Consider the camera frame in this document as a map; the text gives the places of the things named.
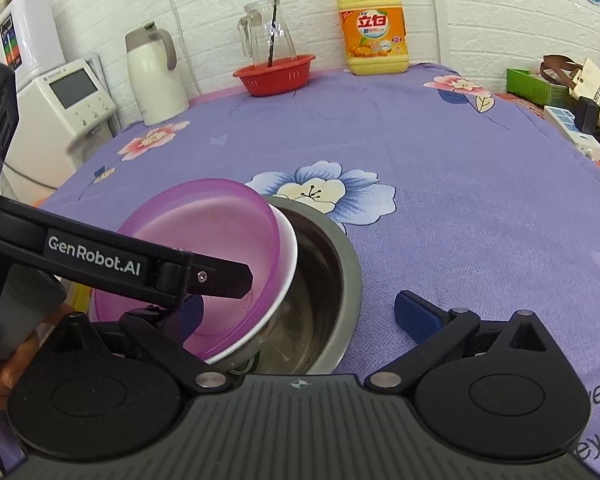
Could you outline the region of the person's left hand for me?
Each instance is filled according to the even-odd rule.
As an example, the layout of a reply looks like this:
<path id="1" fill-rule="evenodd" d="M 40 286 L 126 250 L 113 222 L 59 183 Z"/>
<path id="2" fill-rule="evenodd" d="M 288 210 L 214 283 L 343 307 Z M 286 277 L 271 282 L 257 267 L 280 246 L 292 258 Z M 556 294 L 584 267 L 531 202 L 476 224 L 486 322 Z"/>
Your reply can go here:
<path id="1" fill-rule="evenodd" d="M 65 315 L 73 311 L 73 307 L 68 304 L 61 304 L 42 324 L 57 325 Z M 35 330 L 20 344 L 9 360 L 0 362 L 0 410 L 6 410 L 12 389 L 35 357 L 38 348 L 40 348 L 40 336 Z"/>

